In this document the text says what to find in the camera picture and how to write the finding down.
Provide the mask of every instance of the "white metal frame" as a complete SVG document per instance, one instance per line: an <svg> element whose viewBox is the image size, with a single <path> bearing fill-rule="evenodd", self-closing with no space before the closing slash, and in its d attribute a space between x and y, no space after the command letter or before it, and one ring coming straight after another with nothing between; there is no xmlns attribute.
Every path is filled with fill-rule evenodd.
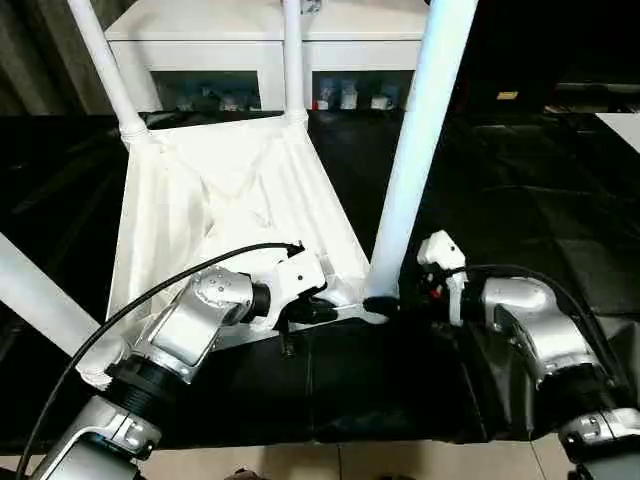
<svg viewBox="0 0 640 480"><path fill-rule="evenodd" d="M124 143L134 145L150 141L152 137L133 107L90 0L68 2L120 122ZM376 239L367 283L366 293L369 296L397 295L400 266L476 4L477 0L432 2L429 26L423 38L414 89L402 126ZM293 124L306 118L300 0L284 0L284 10L285 118ZM297 145L305 142L310 145L308 138L300 139ZM310 164L309 168L316 169L314 171L317 178L326 181L331 201L339 205L328 179L325 178L326 174L317 170L321 169L319 165L318 161L317 165ZM96 323L4 237L0 237L0 247L0 299L66 353L72 353L74 345L77 348L95 329ZM19 285L18 293L15 288L10 288L12 282Z"/></svg>

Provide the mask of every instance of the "black cloth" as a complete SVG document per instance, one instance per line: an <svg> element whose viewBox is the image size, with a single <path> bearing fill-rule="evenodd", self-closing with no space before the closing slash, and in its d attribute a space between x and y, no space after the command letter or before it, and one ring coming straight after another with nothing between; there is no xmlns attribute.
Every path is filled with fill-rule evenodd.
<svg viewBox="0 0 640 480"><path fill-rule="evenodd" d="M151 115L152 128L258 114ZM402 117L312 112L309 134L367 255ZM111 117L0 119L2 232L97 319L104 317L127 152ZM403 268L446 229L470 263L519 263L561 281L609 337L613 368L638 400L640 156L596 117L448 119ZM65 356L0 305L0 451L18 451ZM210 356L170 417L163 447L295 441L528 439L544 415L519 357L477 329L432 318L357 320ZM40 448L92 394L73 378Z"/></svg>

